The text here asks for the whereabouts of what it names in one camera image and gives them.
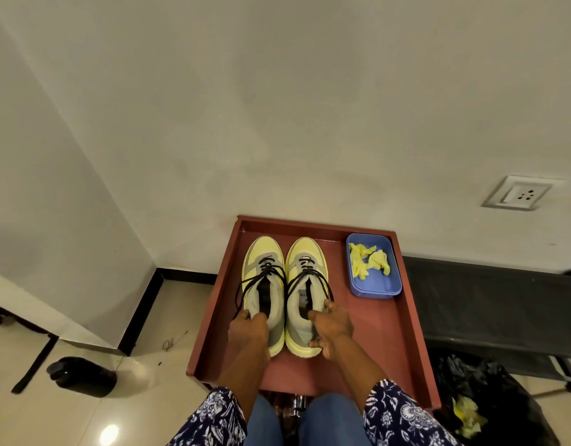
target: black bag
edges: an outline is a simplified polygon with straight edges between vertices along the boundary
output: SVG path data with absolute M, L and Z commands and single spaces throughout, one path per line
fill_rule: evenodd
M 503 366 L 464 352 L 428 349 L 442 401 L 435 418 L 464 445 L 559 446 L 535 399 Z M 471 439 L 455 433 L 463 426 L 453 398 L 471 398 L 488 422 Z

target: black shoelace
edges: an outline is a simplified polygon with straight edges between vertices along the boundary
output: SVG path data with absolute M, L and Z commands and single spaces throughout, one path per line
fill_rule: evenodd
M 284 288 L 287 287 L 287 282 L 285 281 L 285 271 L 280 265 L 275 264 L 275 260 L 273 258 L 265 257 L 261 259 L 259 263 L 261 269 L 260 273 L 255 275 L 254 277 L 242 280 L 238 285 L 238 289 L 236 290 L 236 298 L 234 300 L 234 302 L 236 303 L 236 313 L 232 319 L 236 319 L 236 316 L 238 315 L 238 313 L 240 313 L 242 305 L 244 304 L 244 298 L 246 296 L 246 293 L 263 278 L 266 278 L 269 275 L 276 275 L 283 282 L 283 287 Z M 240 302 L 238 302 L 238 294 L 240 293 L 240 288 L 242 287 L 242 284 L 246 282 L 248 282 L 248 284 L 244 287 L 244 290 L 242 291 L 242 299 L 240 299 Z
M 296 288 L 296 286 L 298 285 L 298 283 L 304 278 L 304 277 L 309 277 L 308 281 L 306 282 L 306 298 L 307 300 L 311 301 L 312 300 L 312 295 L 310 293 L 310 285 L 308 284 L 310 281 L 310 276 L 314 275 L 315 277 L 318 278 L 318 281 L 320 282 L 320 286 L 322 286 L 323 291 L 325 292 L 325 296 L 330 299 L 332 302 L 334 302 L 333 300 L 333 291 L 331 290 L 331 287 L 329 286 L 329 282 L 326 281 L 326 278 L 324 275 L 322 275 L 319 271 L 317 271 L 314 268 L 314 260 L 310 257 L 302 257 L 300 258 L 300 263 L 302 265 L 302 272 L 300 272 L 298 275 L 296 275 L 294 278 L 292 278 L 291 282 L 289 282 L 286 285 L 286 291 L 285 291 L 285 306 L 287 307 L 287 300 L 289 299 L 289 296 L 294 292 L 294 289 Z

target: floral sleeve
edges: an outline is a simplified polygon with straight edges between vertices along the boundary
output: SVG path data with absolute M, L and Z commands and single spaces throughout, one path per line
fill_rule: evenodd
M 168 446 L 237 446 L 245 437 L 246 422 L 236 397 L 227 388 L 217 387 Z
M 459 445 L 415 400 L 388 380 L 377 383 L 368 396 L 364 430 L 375 446 Z

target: yellow sneaker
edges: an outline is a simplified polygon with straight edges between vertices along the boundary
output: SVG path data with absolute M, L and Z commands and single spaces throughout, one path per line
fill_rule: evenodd
M 250 317 L 263 312 L 269 326 L 269 353 L 274 357 L 285 341 L 285 271 L 281 248 L 270 236 L 257 238 L 246 252 L 242 264 L 242 294 L 239 305 L 236 302 L 234 318 L 242 308 L 250 312 Z
M 287 270 L 285 344 L 298 357 L 320 354 L 308 343 L 317 336 L 308 320 L 308 311 L 326 311 L 325 300 L 333 300 L 325 256 L 312 238 L 300 238 L 291 246 L 285 260 Z

